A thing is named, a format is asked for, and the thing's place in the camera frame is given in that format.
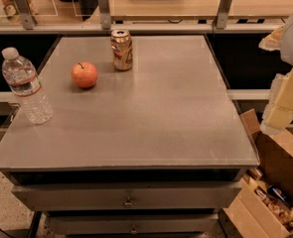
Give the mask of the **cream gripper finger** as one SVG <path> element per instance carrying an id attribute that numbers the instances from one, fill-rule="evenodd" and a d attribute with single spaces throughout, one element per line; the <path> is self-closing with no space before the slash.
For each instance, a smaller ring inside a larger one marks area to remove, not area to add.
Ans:
<path id="1" fill-rule="evenodd" d="M 286 75 L 277 73 L 269 91 L 260 130 L 277 135 L 293 121 L 293 68 Z"/>
<path id="2" fill-rule="evenodd" d="M 259 47 L 266 51 L 279 51 L 281 48 L 281 38 L 282 38 L 283 27 L 280 26 L 265 38 L 263 38 L 260 43 Z"/>

